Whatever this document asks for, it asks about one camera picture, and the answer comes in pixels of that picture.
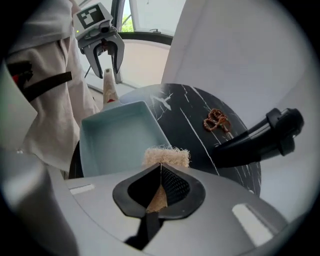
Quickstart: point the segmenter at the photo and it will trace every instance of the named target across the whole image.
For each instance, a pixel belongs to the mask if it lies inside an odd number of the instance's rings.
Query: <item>plastic tray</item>
[[[85,118],[80,129],[80,157],[84,177],[132,170],[143,163],[146,149],[171,147],[144,101],[106,105]]]

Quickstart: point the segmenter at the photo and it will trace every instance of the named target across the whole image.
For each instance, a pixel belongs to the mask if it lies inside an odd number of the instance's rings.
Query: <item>round table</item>
[[[247,130],[238,115],[217,97],[201,89],[182,84],[155,84],[135,89],[120,97],[123,104],[145,101],[173,147],[190,151],[190,167],[233,180],[256,195],[261,190],[259,162],[244,166],[216,168],[210,155],[214,147]],[[203,126],[211,109],[221,110],[231,128],[225,133]],[[83,177],[79,143],[70,165],[69,179]]]

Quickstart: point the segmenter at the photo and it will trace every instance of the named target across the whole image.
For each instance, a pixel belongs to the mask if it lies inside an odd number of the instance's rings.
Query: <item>black handle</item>
[[[304,125],[301,113],[277,108],[266,118],[239,136],[215,147],[212,159],[218,168],[248,165],[277,155],[285,156],[295,150],[294,137]]]

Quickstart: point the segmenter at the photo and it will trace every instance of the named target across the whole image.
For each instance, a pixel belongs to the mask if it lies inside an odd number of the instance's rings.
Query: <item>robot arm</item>
[[[111,55],[114,75],[119,72],[124,58],[125,43],[111,25],[113,17],[98,3],[73,15],[75,38],[82,54],[88,59],[93,72],[103,78],[98,56],[106,49]]]

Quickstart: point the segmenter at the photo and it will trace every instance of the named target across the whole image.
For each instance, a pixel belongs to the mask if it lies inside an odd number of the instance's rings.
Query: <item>pretzel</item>
[[[228,133],[229,130],[227,129],[226,124],[228,124],[229,127],[231,126],[231,123],[229,122],[227,116],[220,109],[216,108],[211,109],[208,114],[208,118],[203,121],[203,127],[208,132],[212,132],[213,130],[220,127],[225,133]]]

